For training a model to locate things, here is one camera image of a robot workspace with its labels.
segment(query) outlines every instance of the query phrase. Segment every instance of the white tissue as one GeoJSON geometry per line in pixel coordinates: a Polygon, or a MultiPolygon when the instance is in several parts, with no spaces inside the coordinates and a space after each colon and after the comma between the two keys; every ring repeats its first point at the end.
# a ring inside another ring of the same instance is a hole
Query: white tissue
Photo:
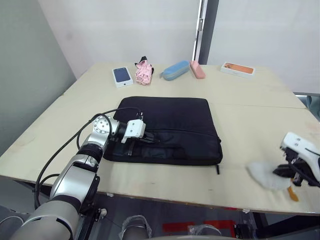
{"type": "Polygon", "coordinates": [[[254,161],[249,163],[247,169],[251,175],[261,186],[271,190],[284,190],[290,187],[290,178],[281,177],[273,173],[277,168],[271,162],[254,161]]]}

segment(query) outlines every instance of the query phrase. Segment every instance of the white wall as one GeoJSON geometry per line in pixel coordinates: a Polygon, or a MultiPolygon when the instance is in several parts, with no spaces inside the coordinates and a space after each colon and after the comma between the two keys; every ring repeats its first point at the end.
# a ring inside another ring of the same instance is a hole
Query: white wall
{"type": "Polygon", "coordinates": [[[270,67],[293,92],[320,93],[319,0],[220,0],[208,64],[270,67]]]}
{"type": "Polygon", "coordinates": [[[191,60],[199,0],[38,0],[75,76],[97,62],[191,60]]]}
{"type": "Polygon", "coordinates": [[[39,3],[1,1],[0,156],[75,80],[39,3]]]}

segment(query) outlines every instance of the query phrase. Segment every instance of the smartphone box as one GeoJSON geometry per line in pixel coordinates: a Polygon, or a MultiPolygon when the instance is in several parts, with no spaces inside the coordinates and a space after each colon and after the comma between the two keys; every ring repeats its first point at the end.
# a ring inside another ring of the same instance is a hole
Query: smartphone box
{"type": "Polygon", "coordinates": [[[115,86],[117,88],[130,86],[134,84],[134,81],[127,67],[113,68],[112,74],[115,86]]]}
{"type": "Polygon", "coordinates": [[[234,64],[226,61],[221,66],[220,71],[223,73],[251,79],[255,75],[256,69],[254,67],[238,65],[238,64],[234,64]]]}

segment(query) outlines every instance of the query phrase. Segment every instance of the bag zipper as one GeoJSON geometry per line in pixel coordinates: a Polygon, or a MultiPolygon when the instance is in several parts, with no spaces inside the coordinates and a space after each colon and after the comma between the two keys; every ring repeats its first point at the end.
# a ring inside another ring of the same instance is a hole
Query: bag zipper
{"type": "Polygon", "coordinates": [[[172,131],[172,132],[187,132],[187,133],[194,133],[194,134],[201,134],[207,135],[211,137],[216,137],[215,135],[204,133],[200,131],[192,131],[192,130],[183,130],[183,129],[172,129],[172,128],[153,128],[153,129],[146,129],[146,132],[163,132],[163,131],[172,131]]]}

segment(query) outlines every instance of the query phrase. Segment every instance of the pink strap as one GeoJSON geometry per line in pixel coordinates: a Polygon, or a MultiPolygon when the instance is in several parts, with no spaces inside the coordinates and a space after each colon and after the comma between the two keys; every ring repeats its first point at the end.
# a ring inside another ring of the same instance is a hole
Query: pink strap
{"type": "Polygon", "coordinates": [[[135,66],[138,68],[135,72],[135,80],[142,85],[149,84],[151,82],[152,67],[148,64],[148,61],[143,60],[135,66]]]}

